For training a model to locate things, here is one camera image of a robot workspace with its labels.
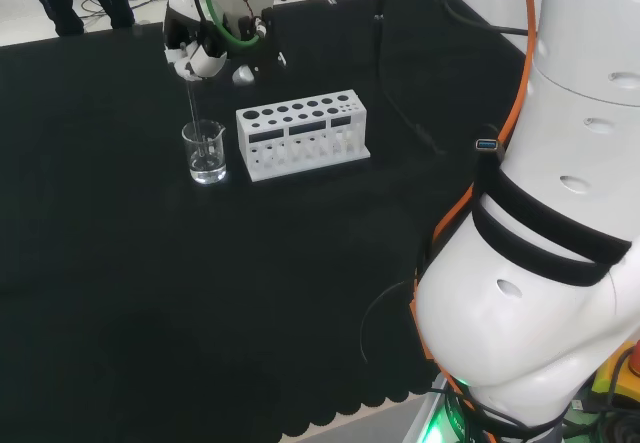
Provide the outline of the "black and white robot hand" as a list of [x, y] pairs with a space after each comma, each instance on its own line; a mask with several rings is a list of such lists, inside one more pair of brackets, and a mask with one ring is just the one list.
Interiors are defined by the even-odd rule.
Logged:
[[167, 62], [189, 82], [227, 72], [247, 86], [287, 66], [274, 0], [168, 0], [163, 35]]

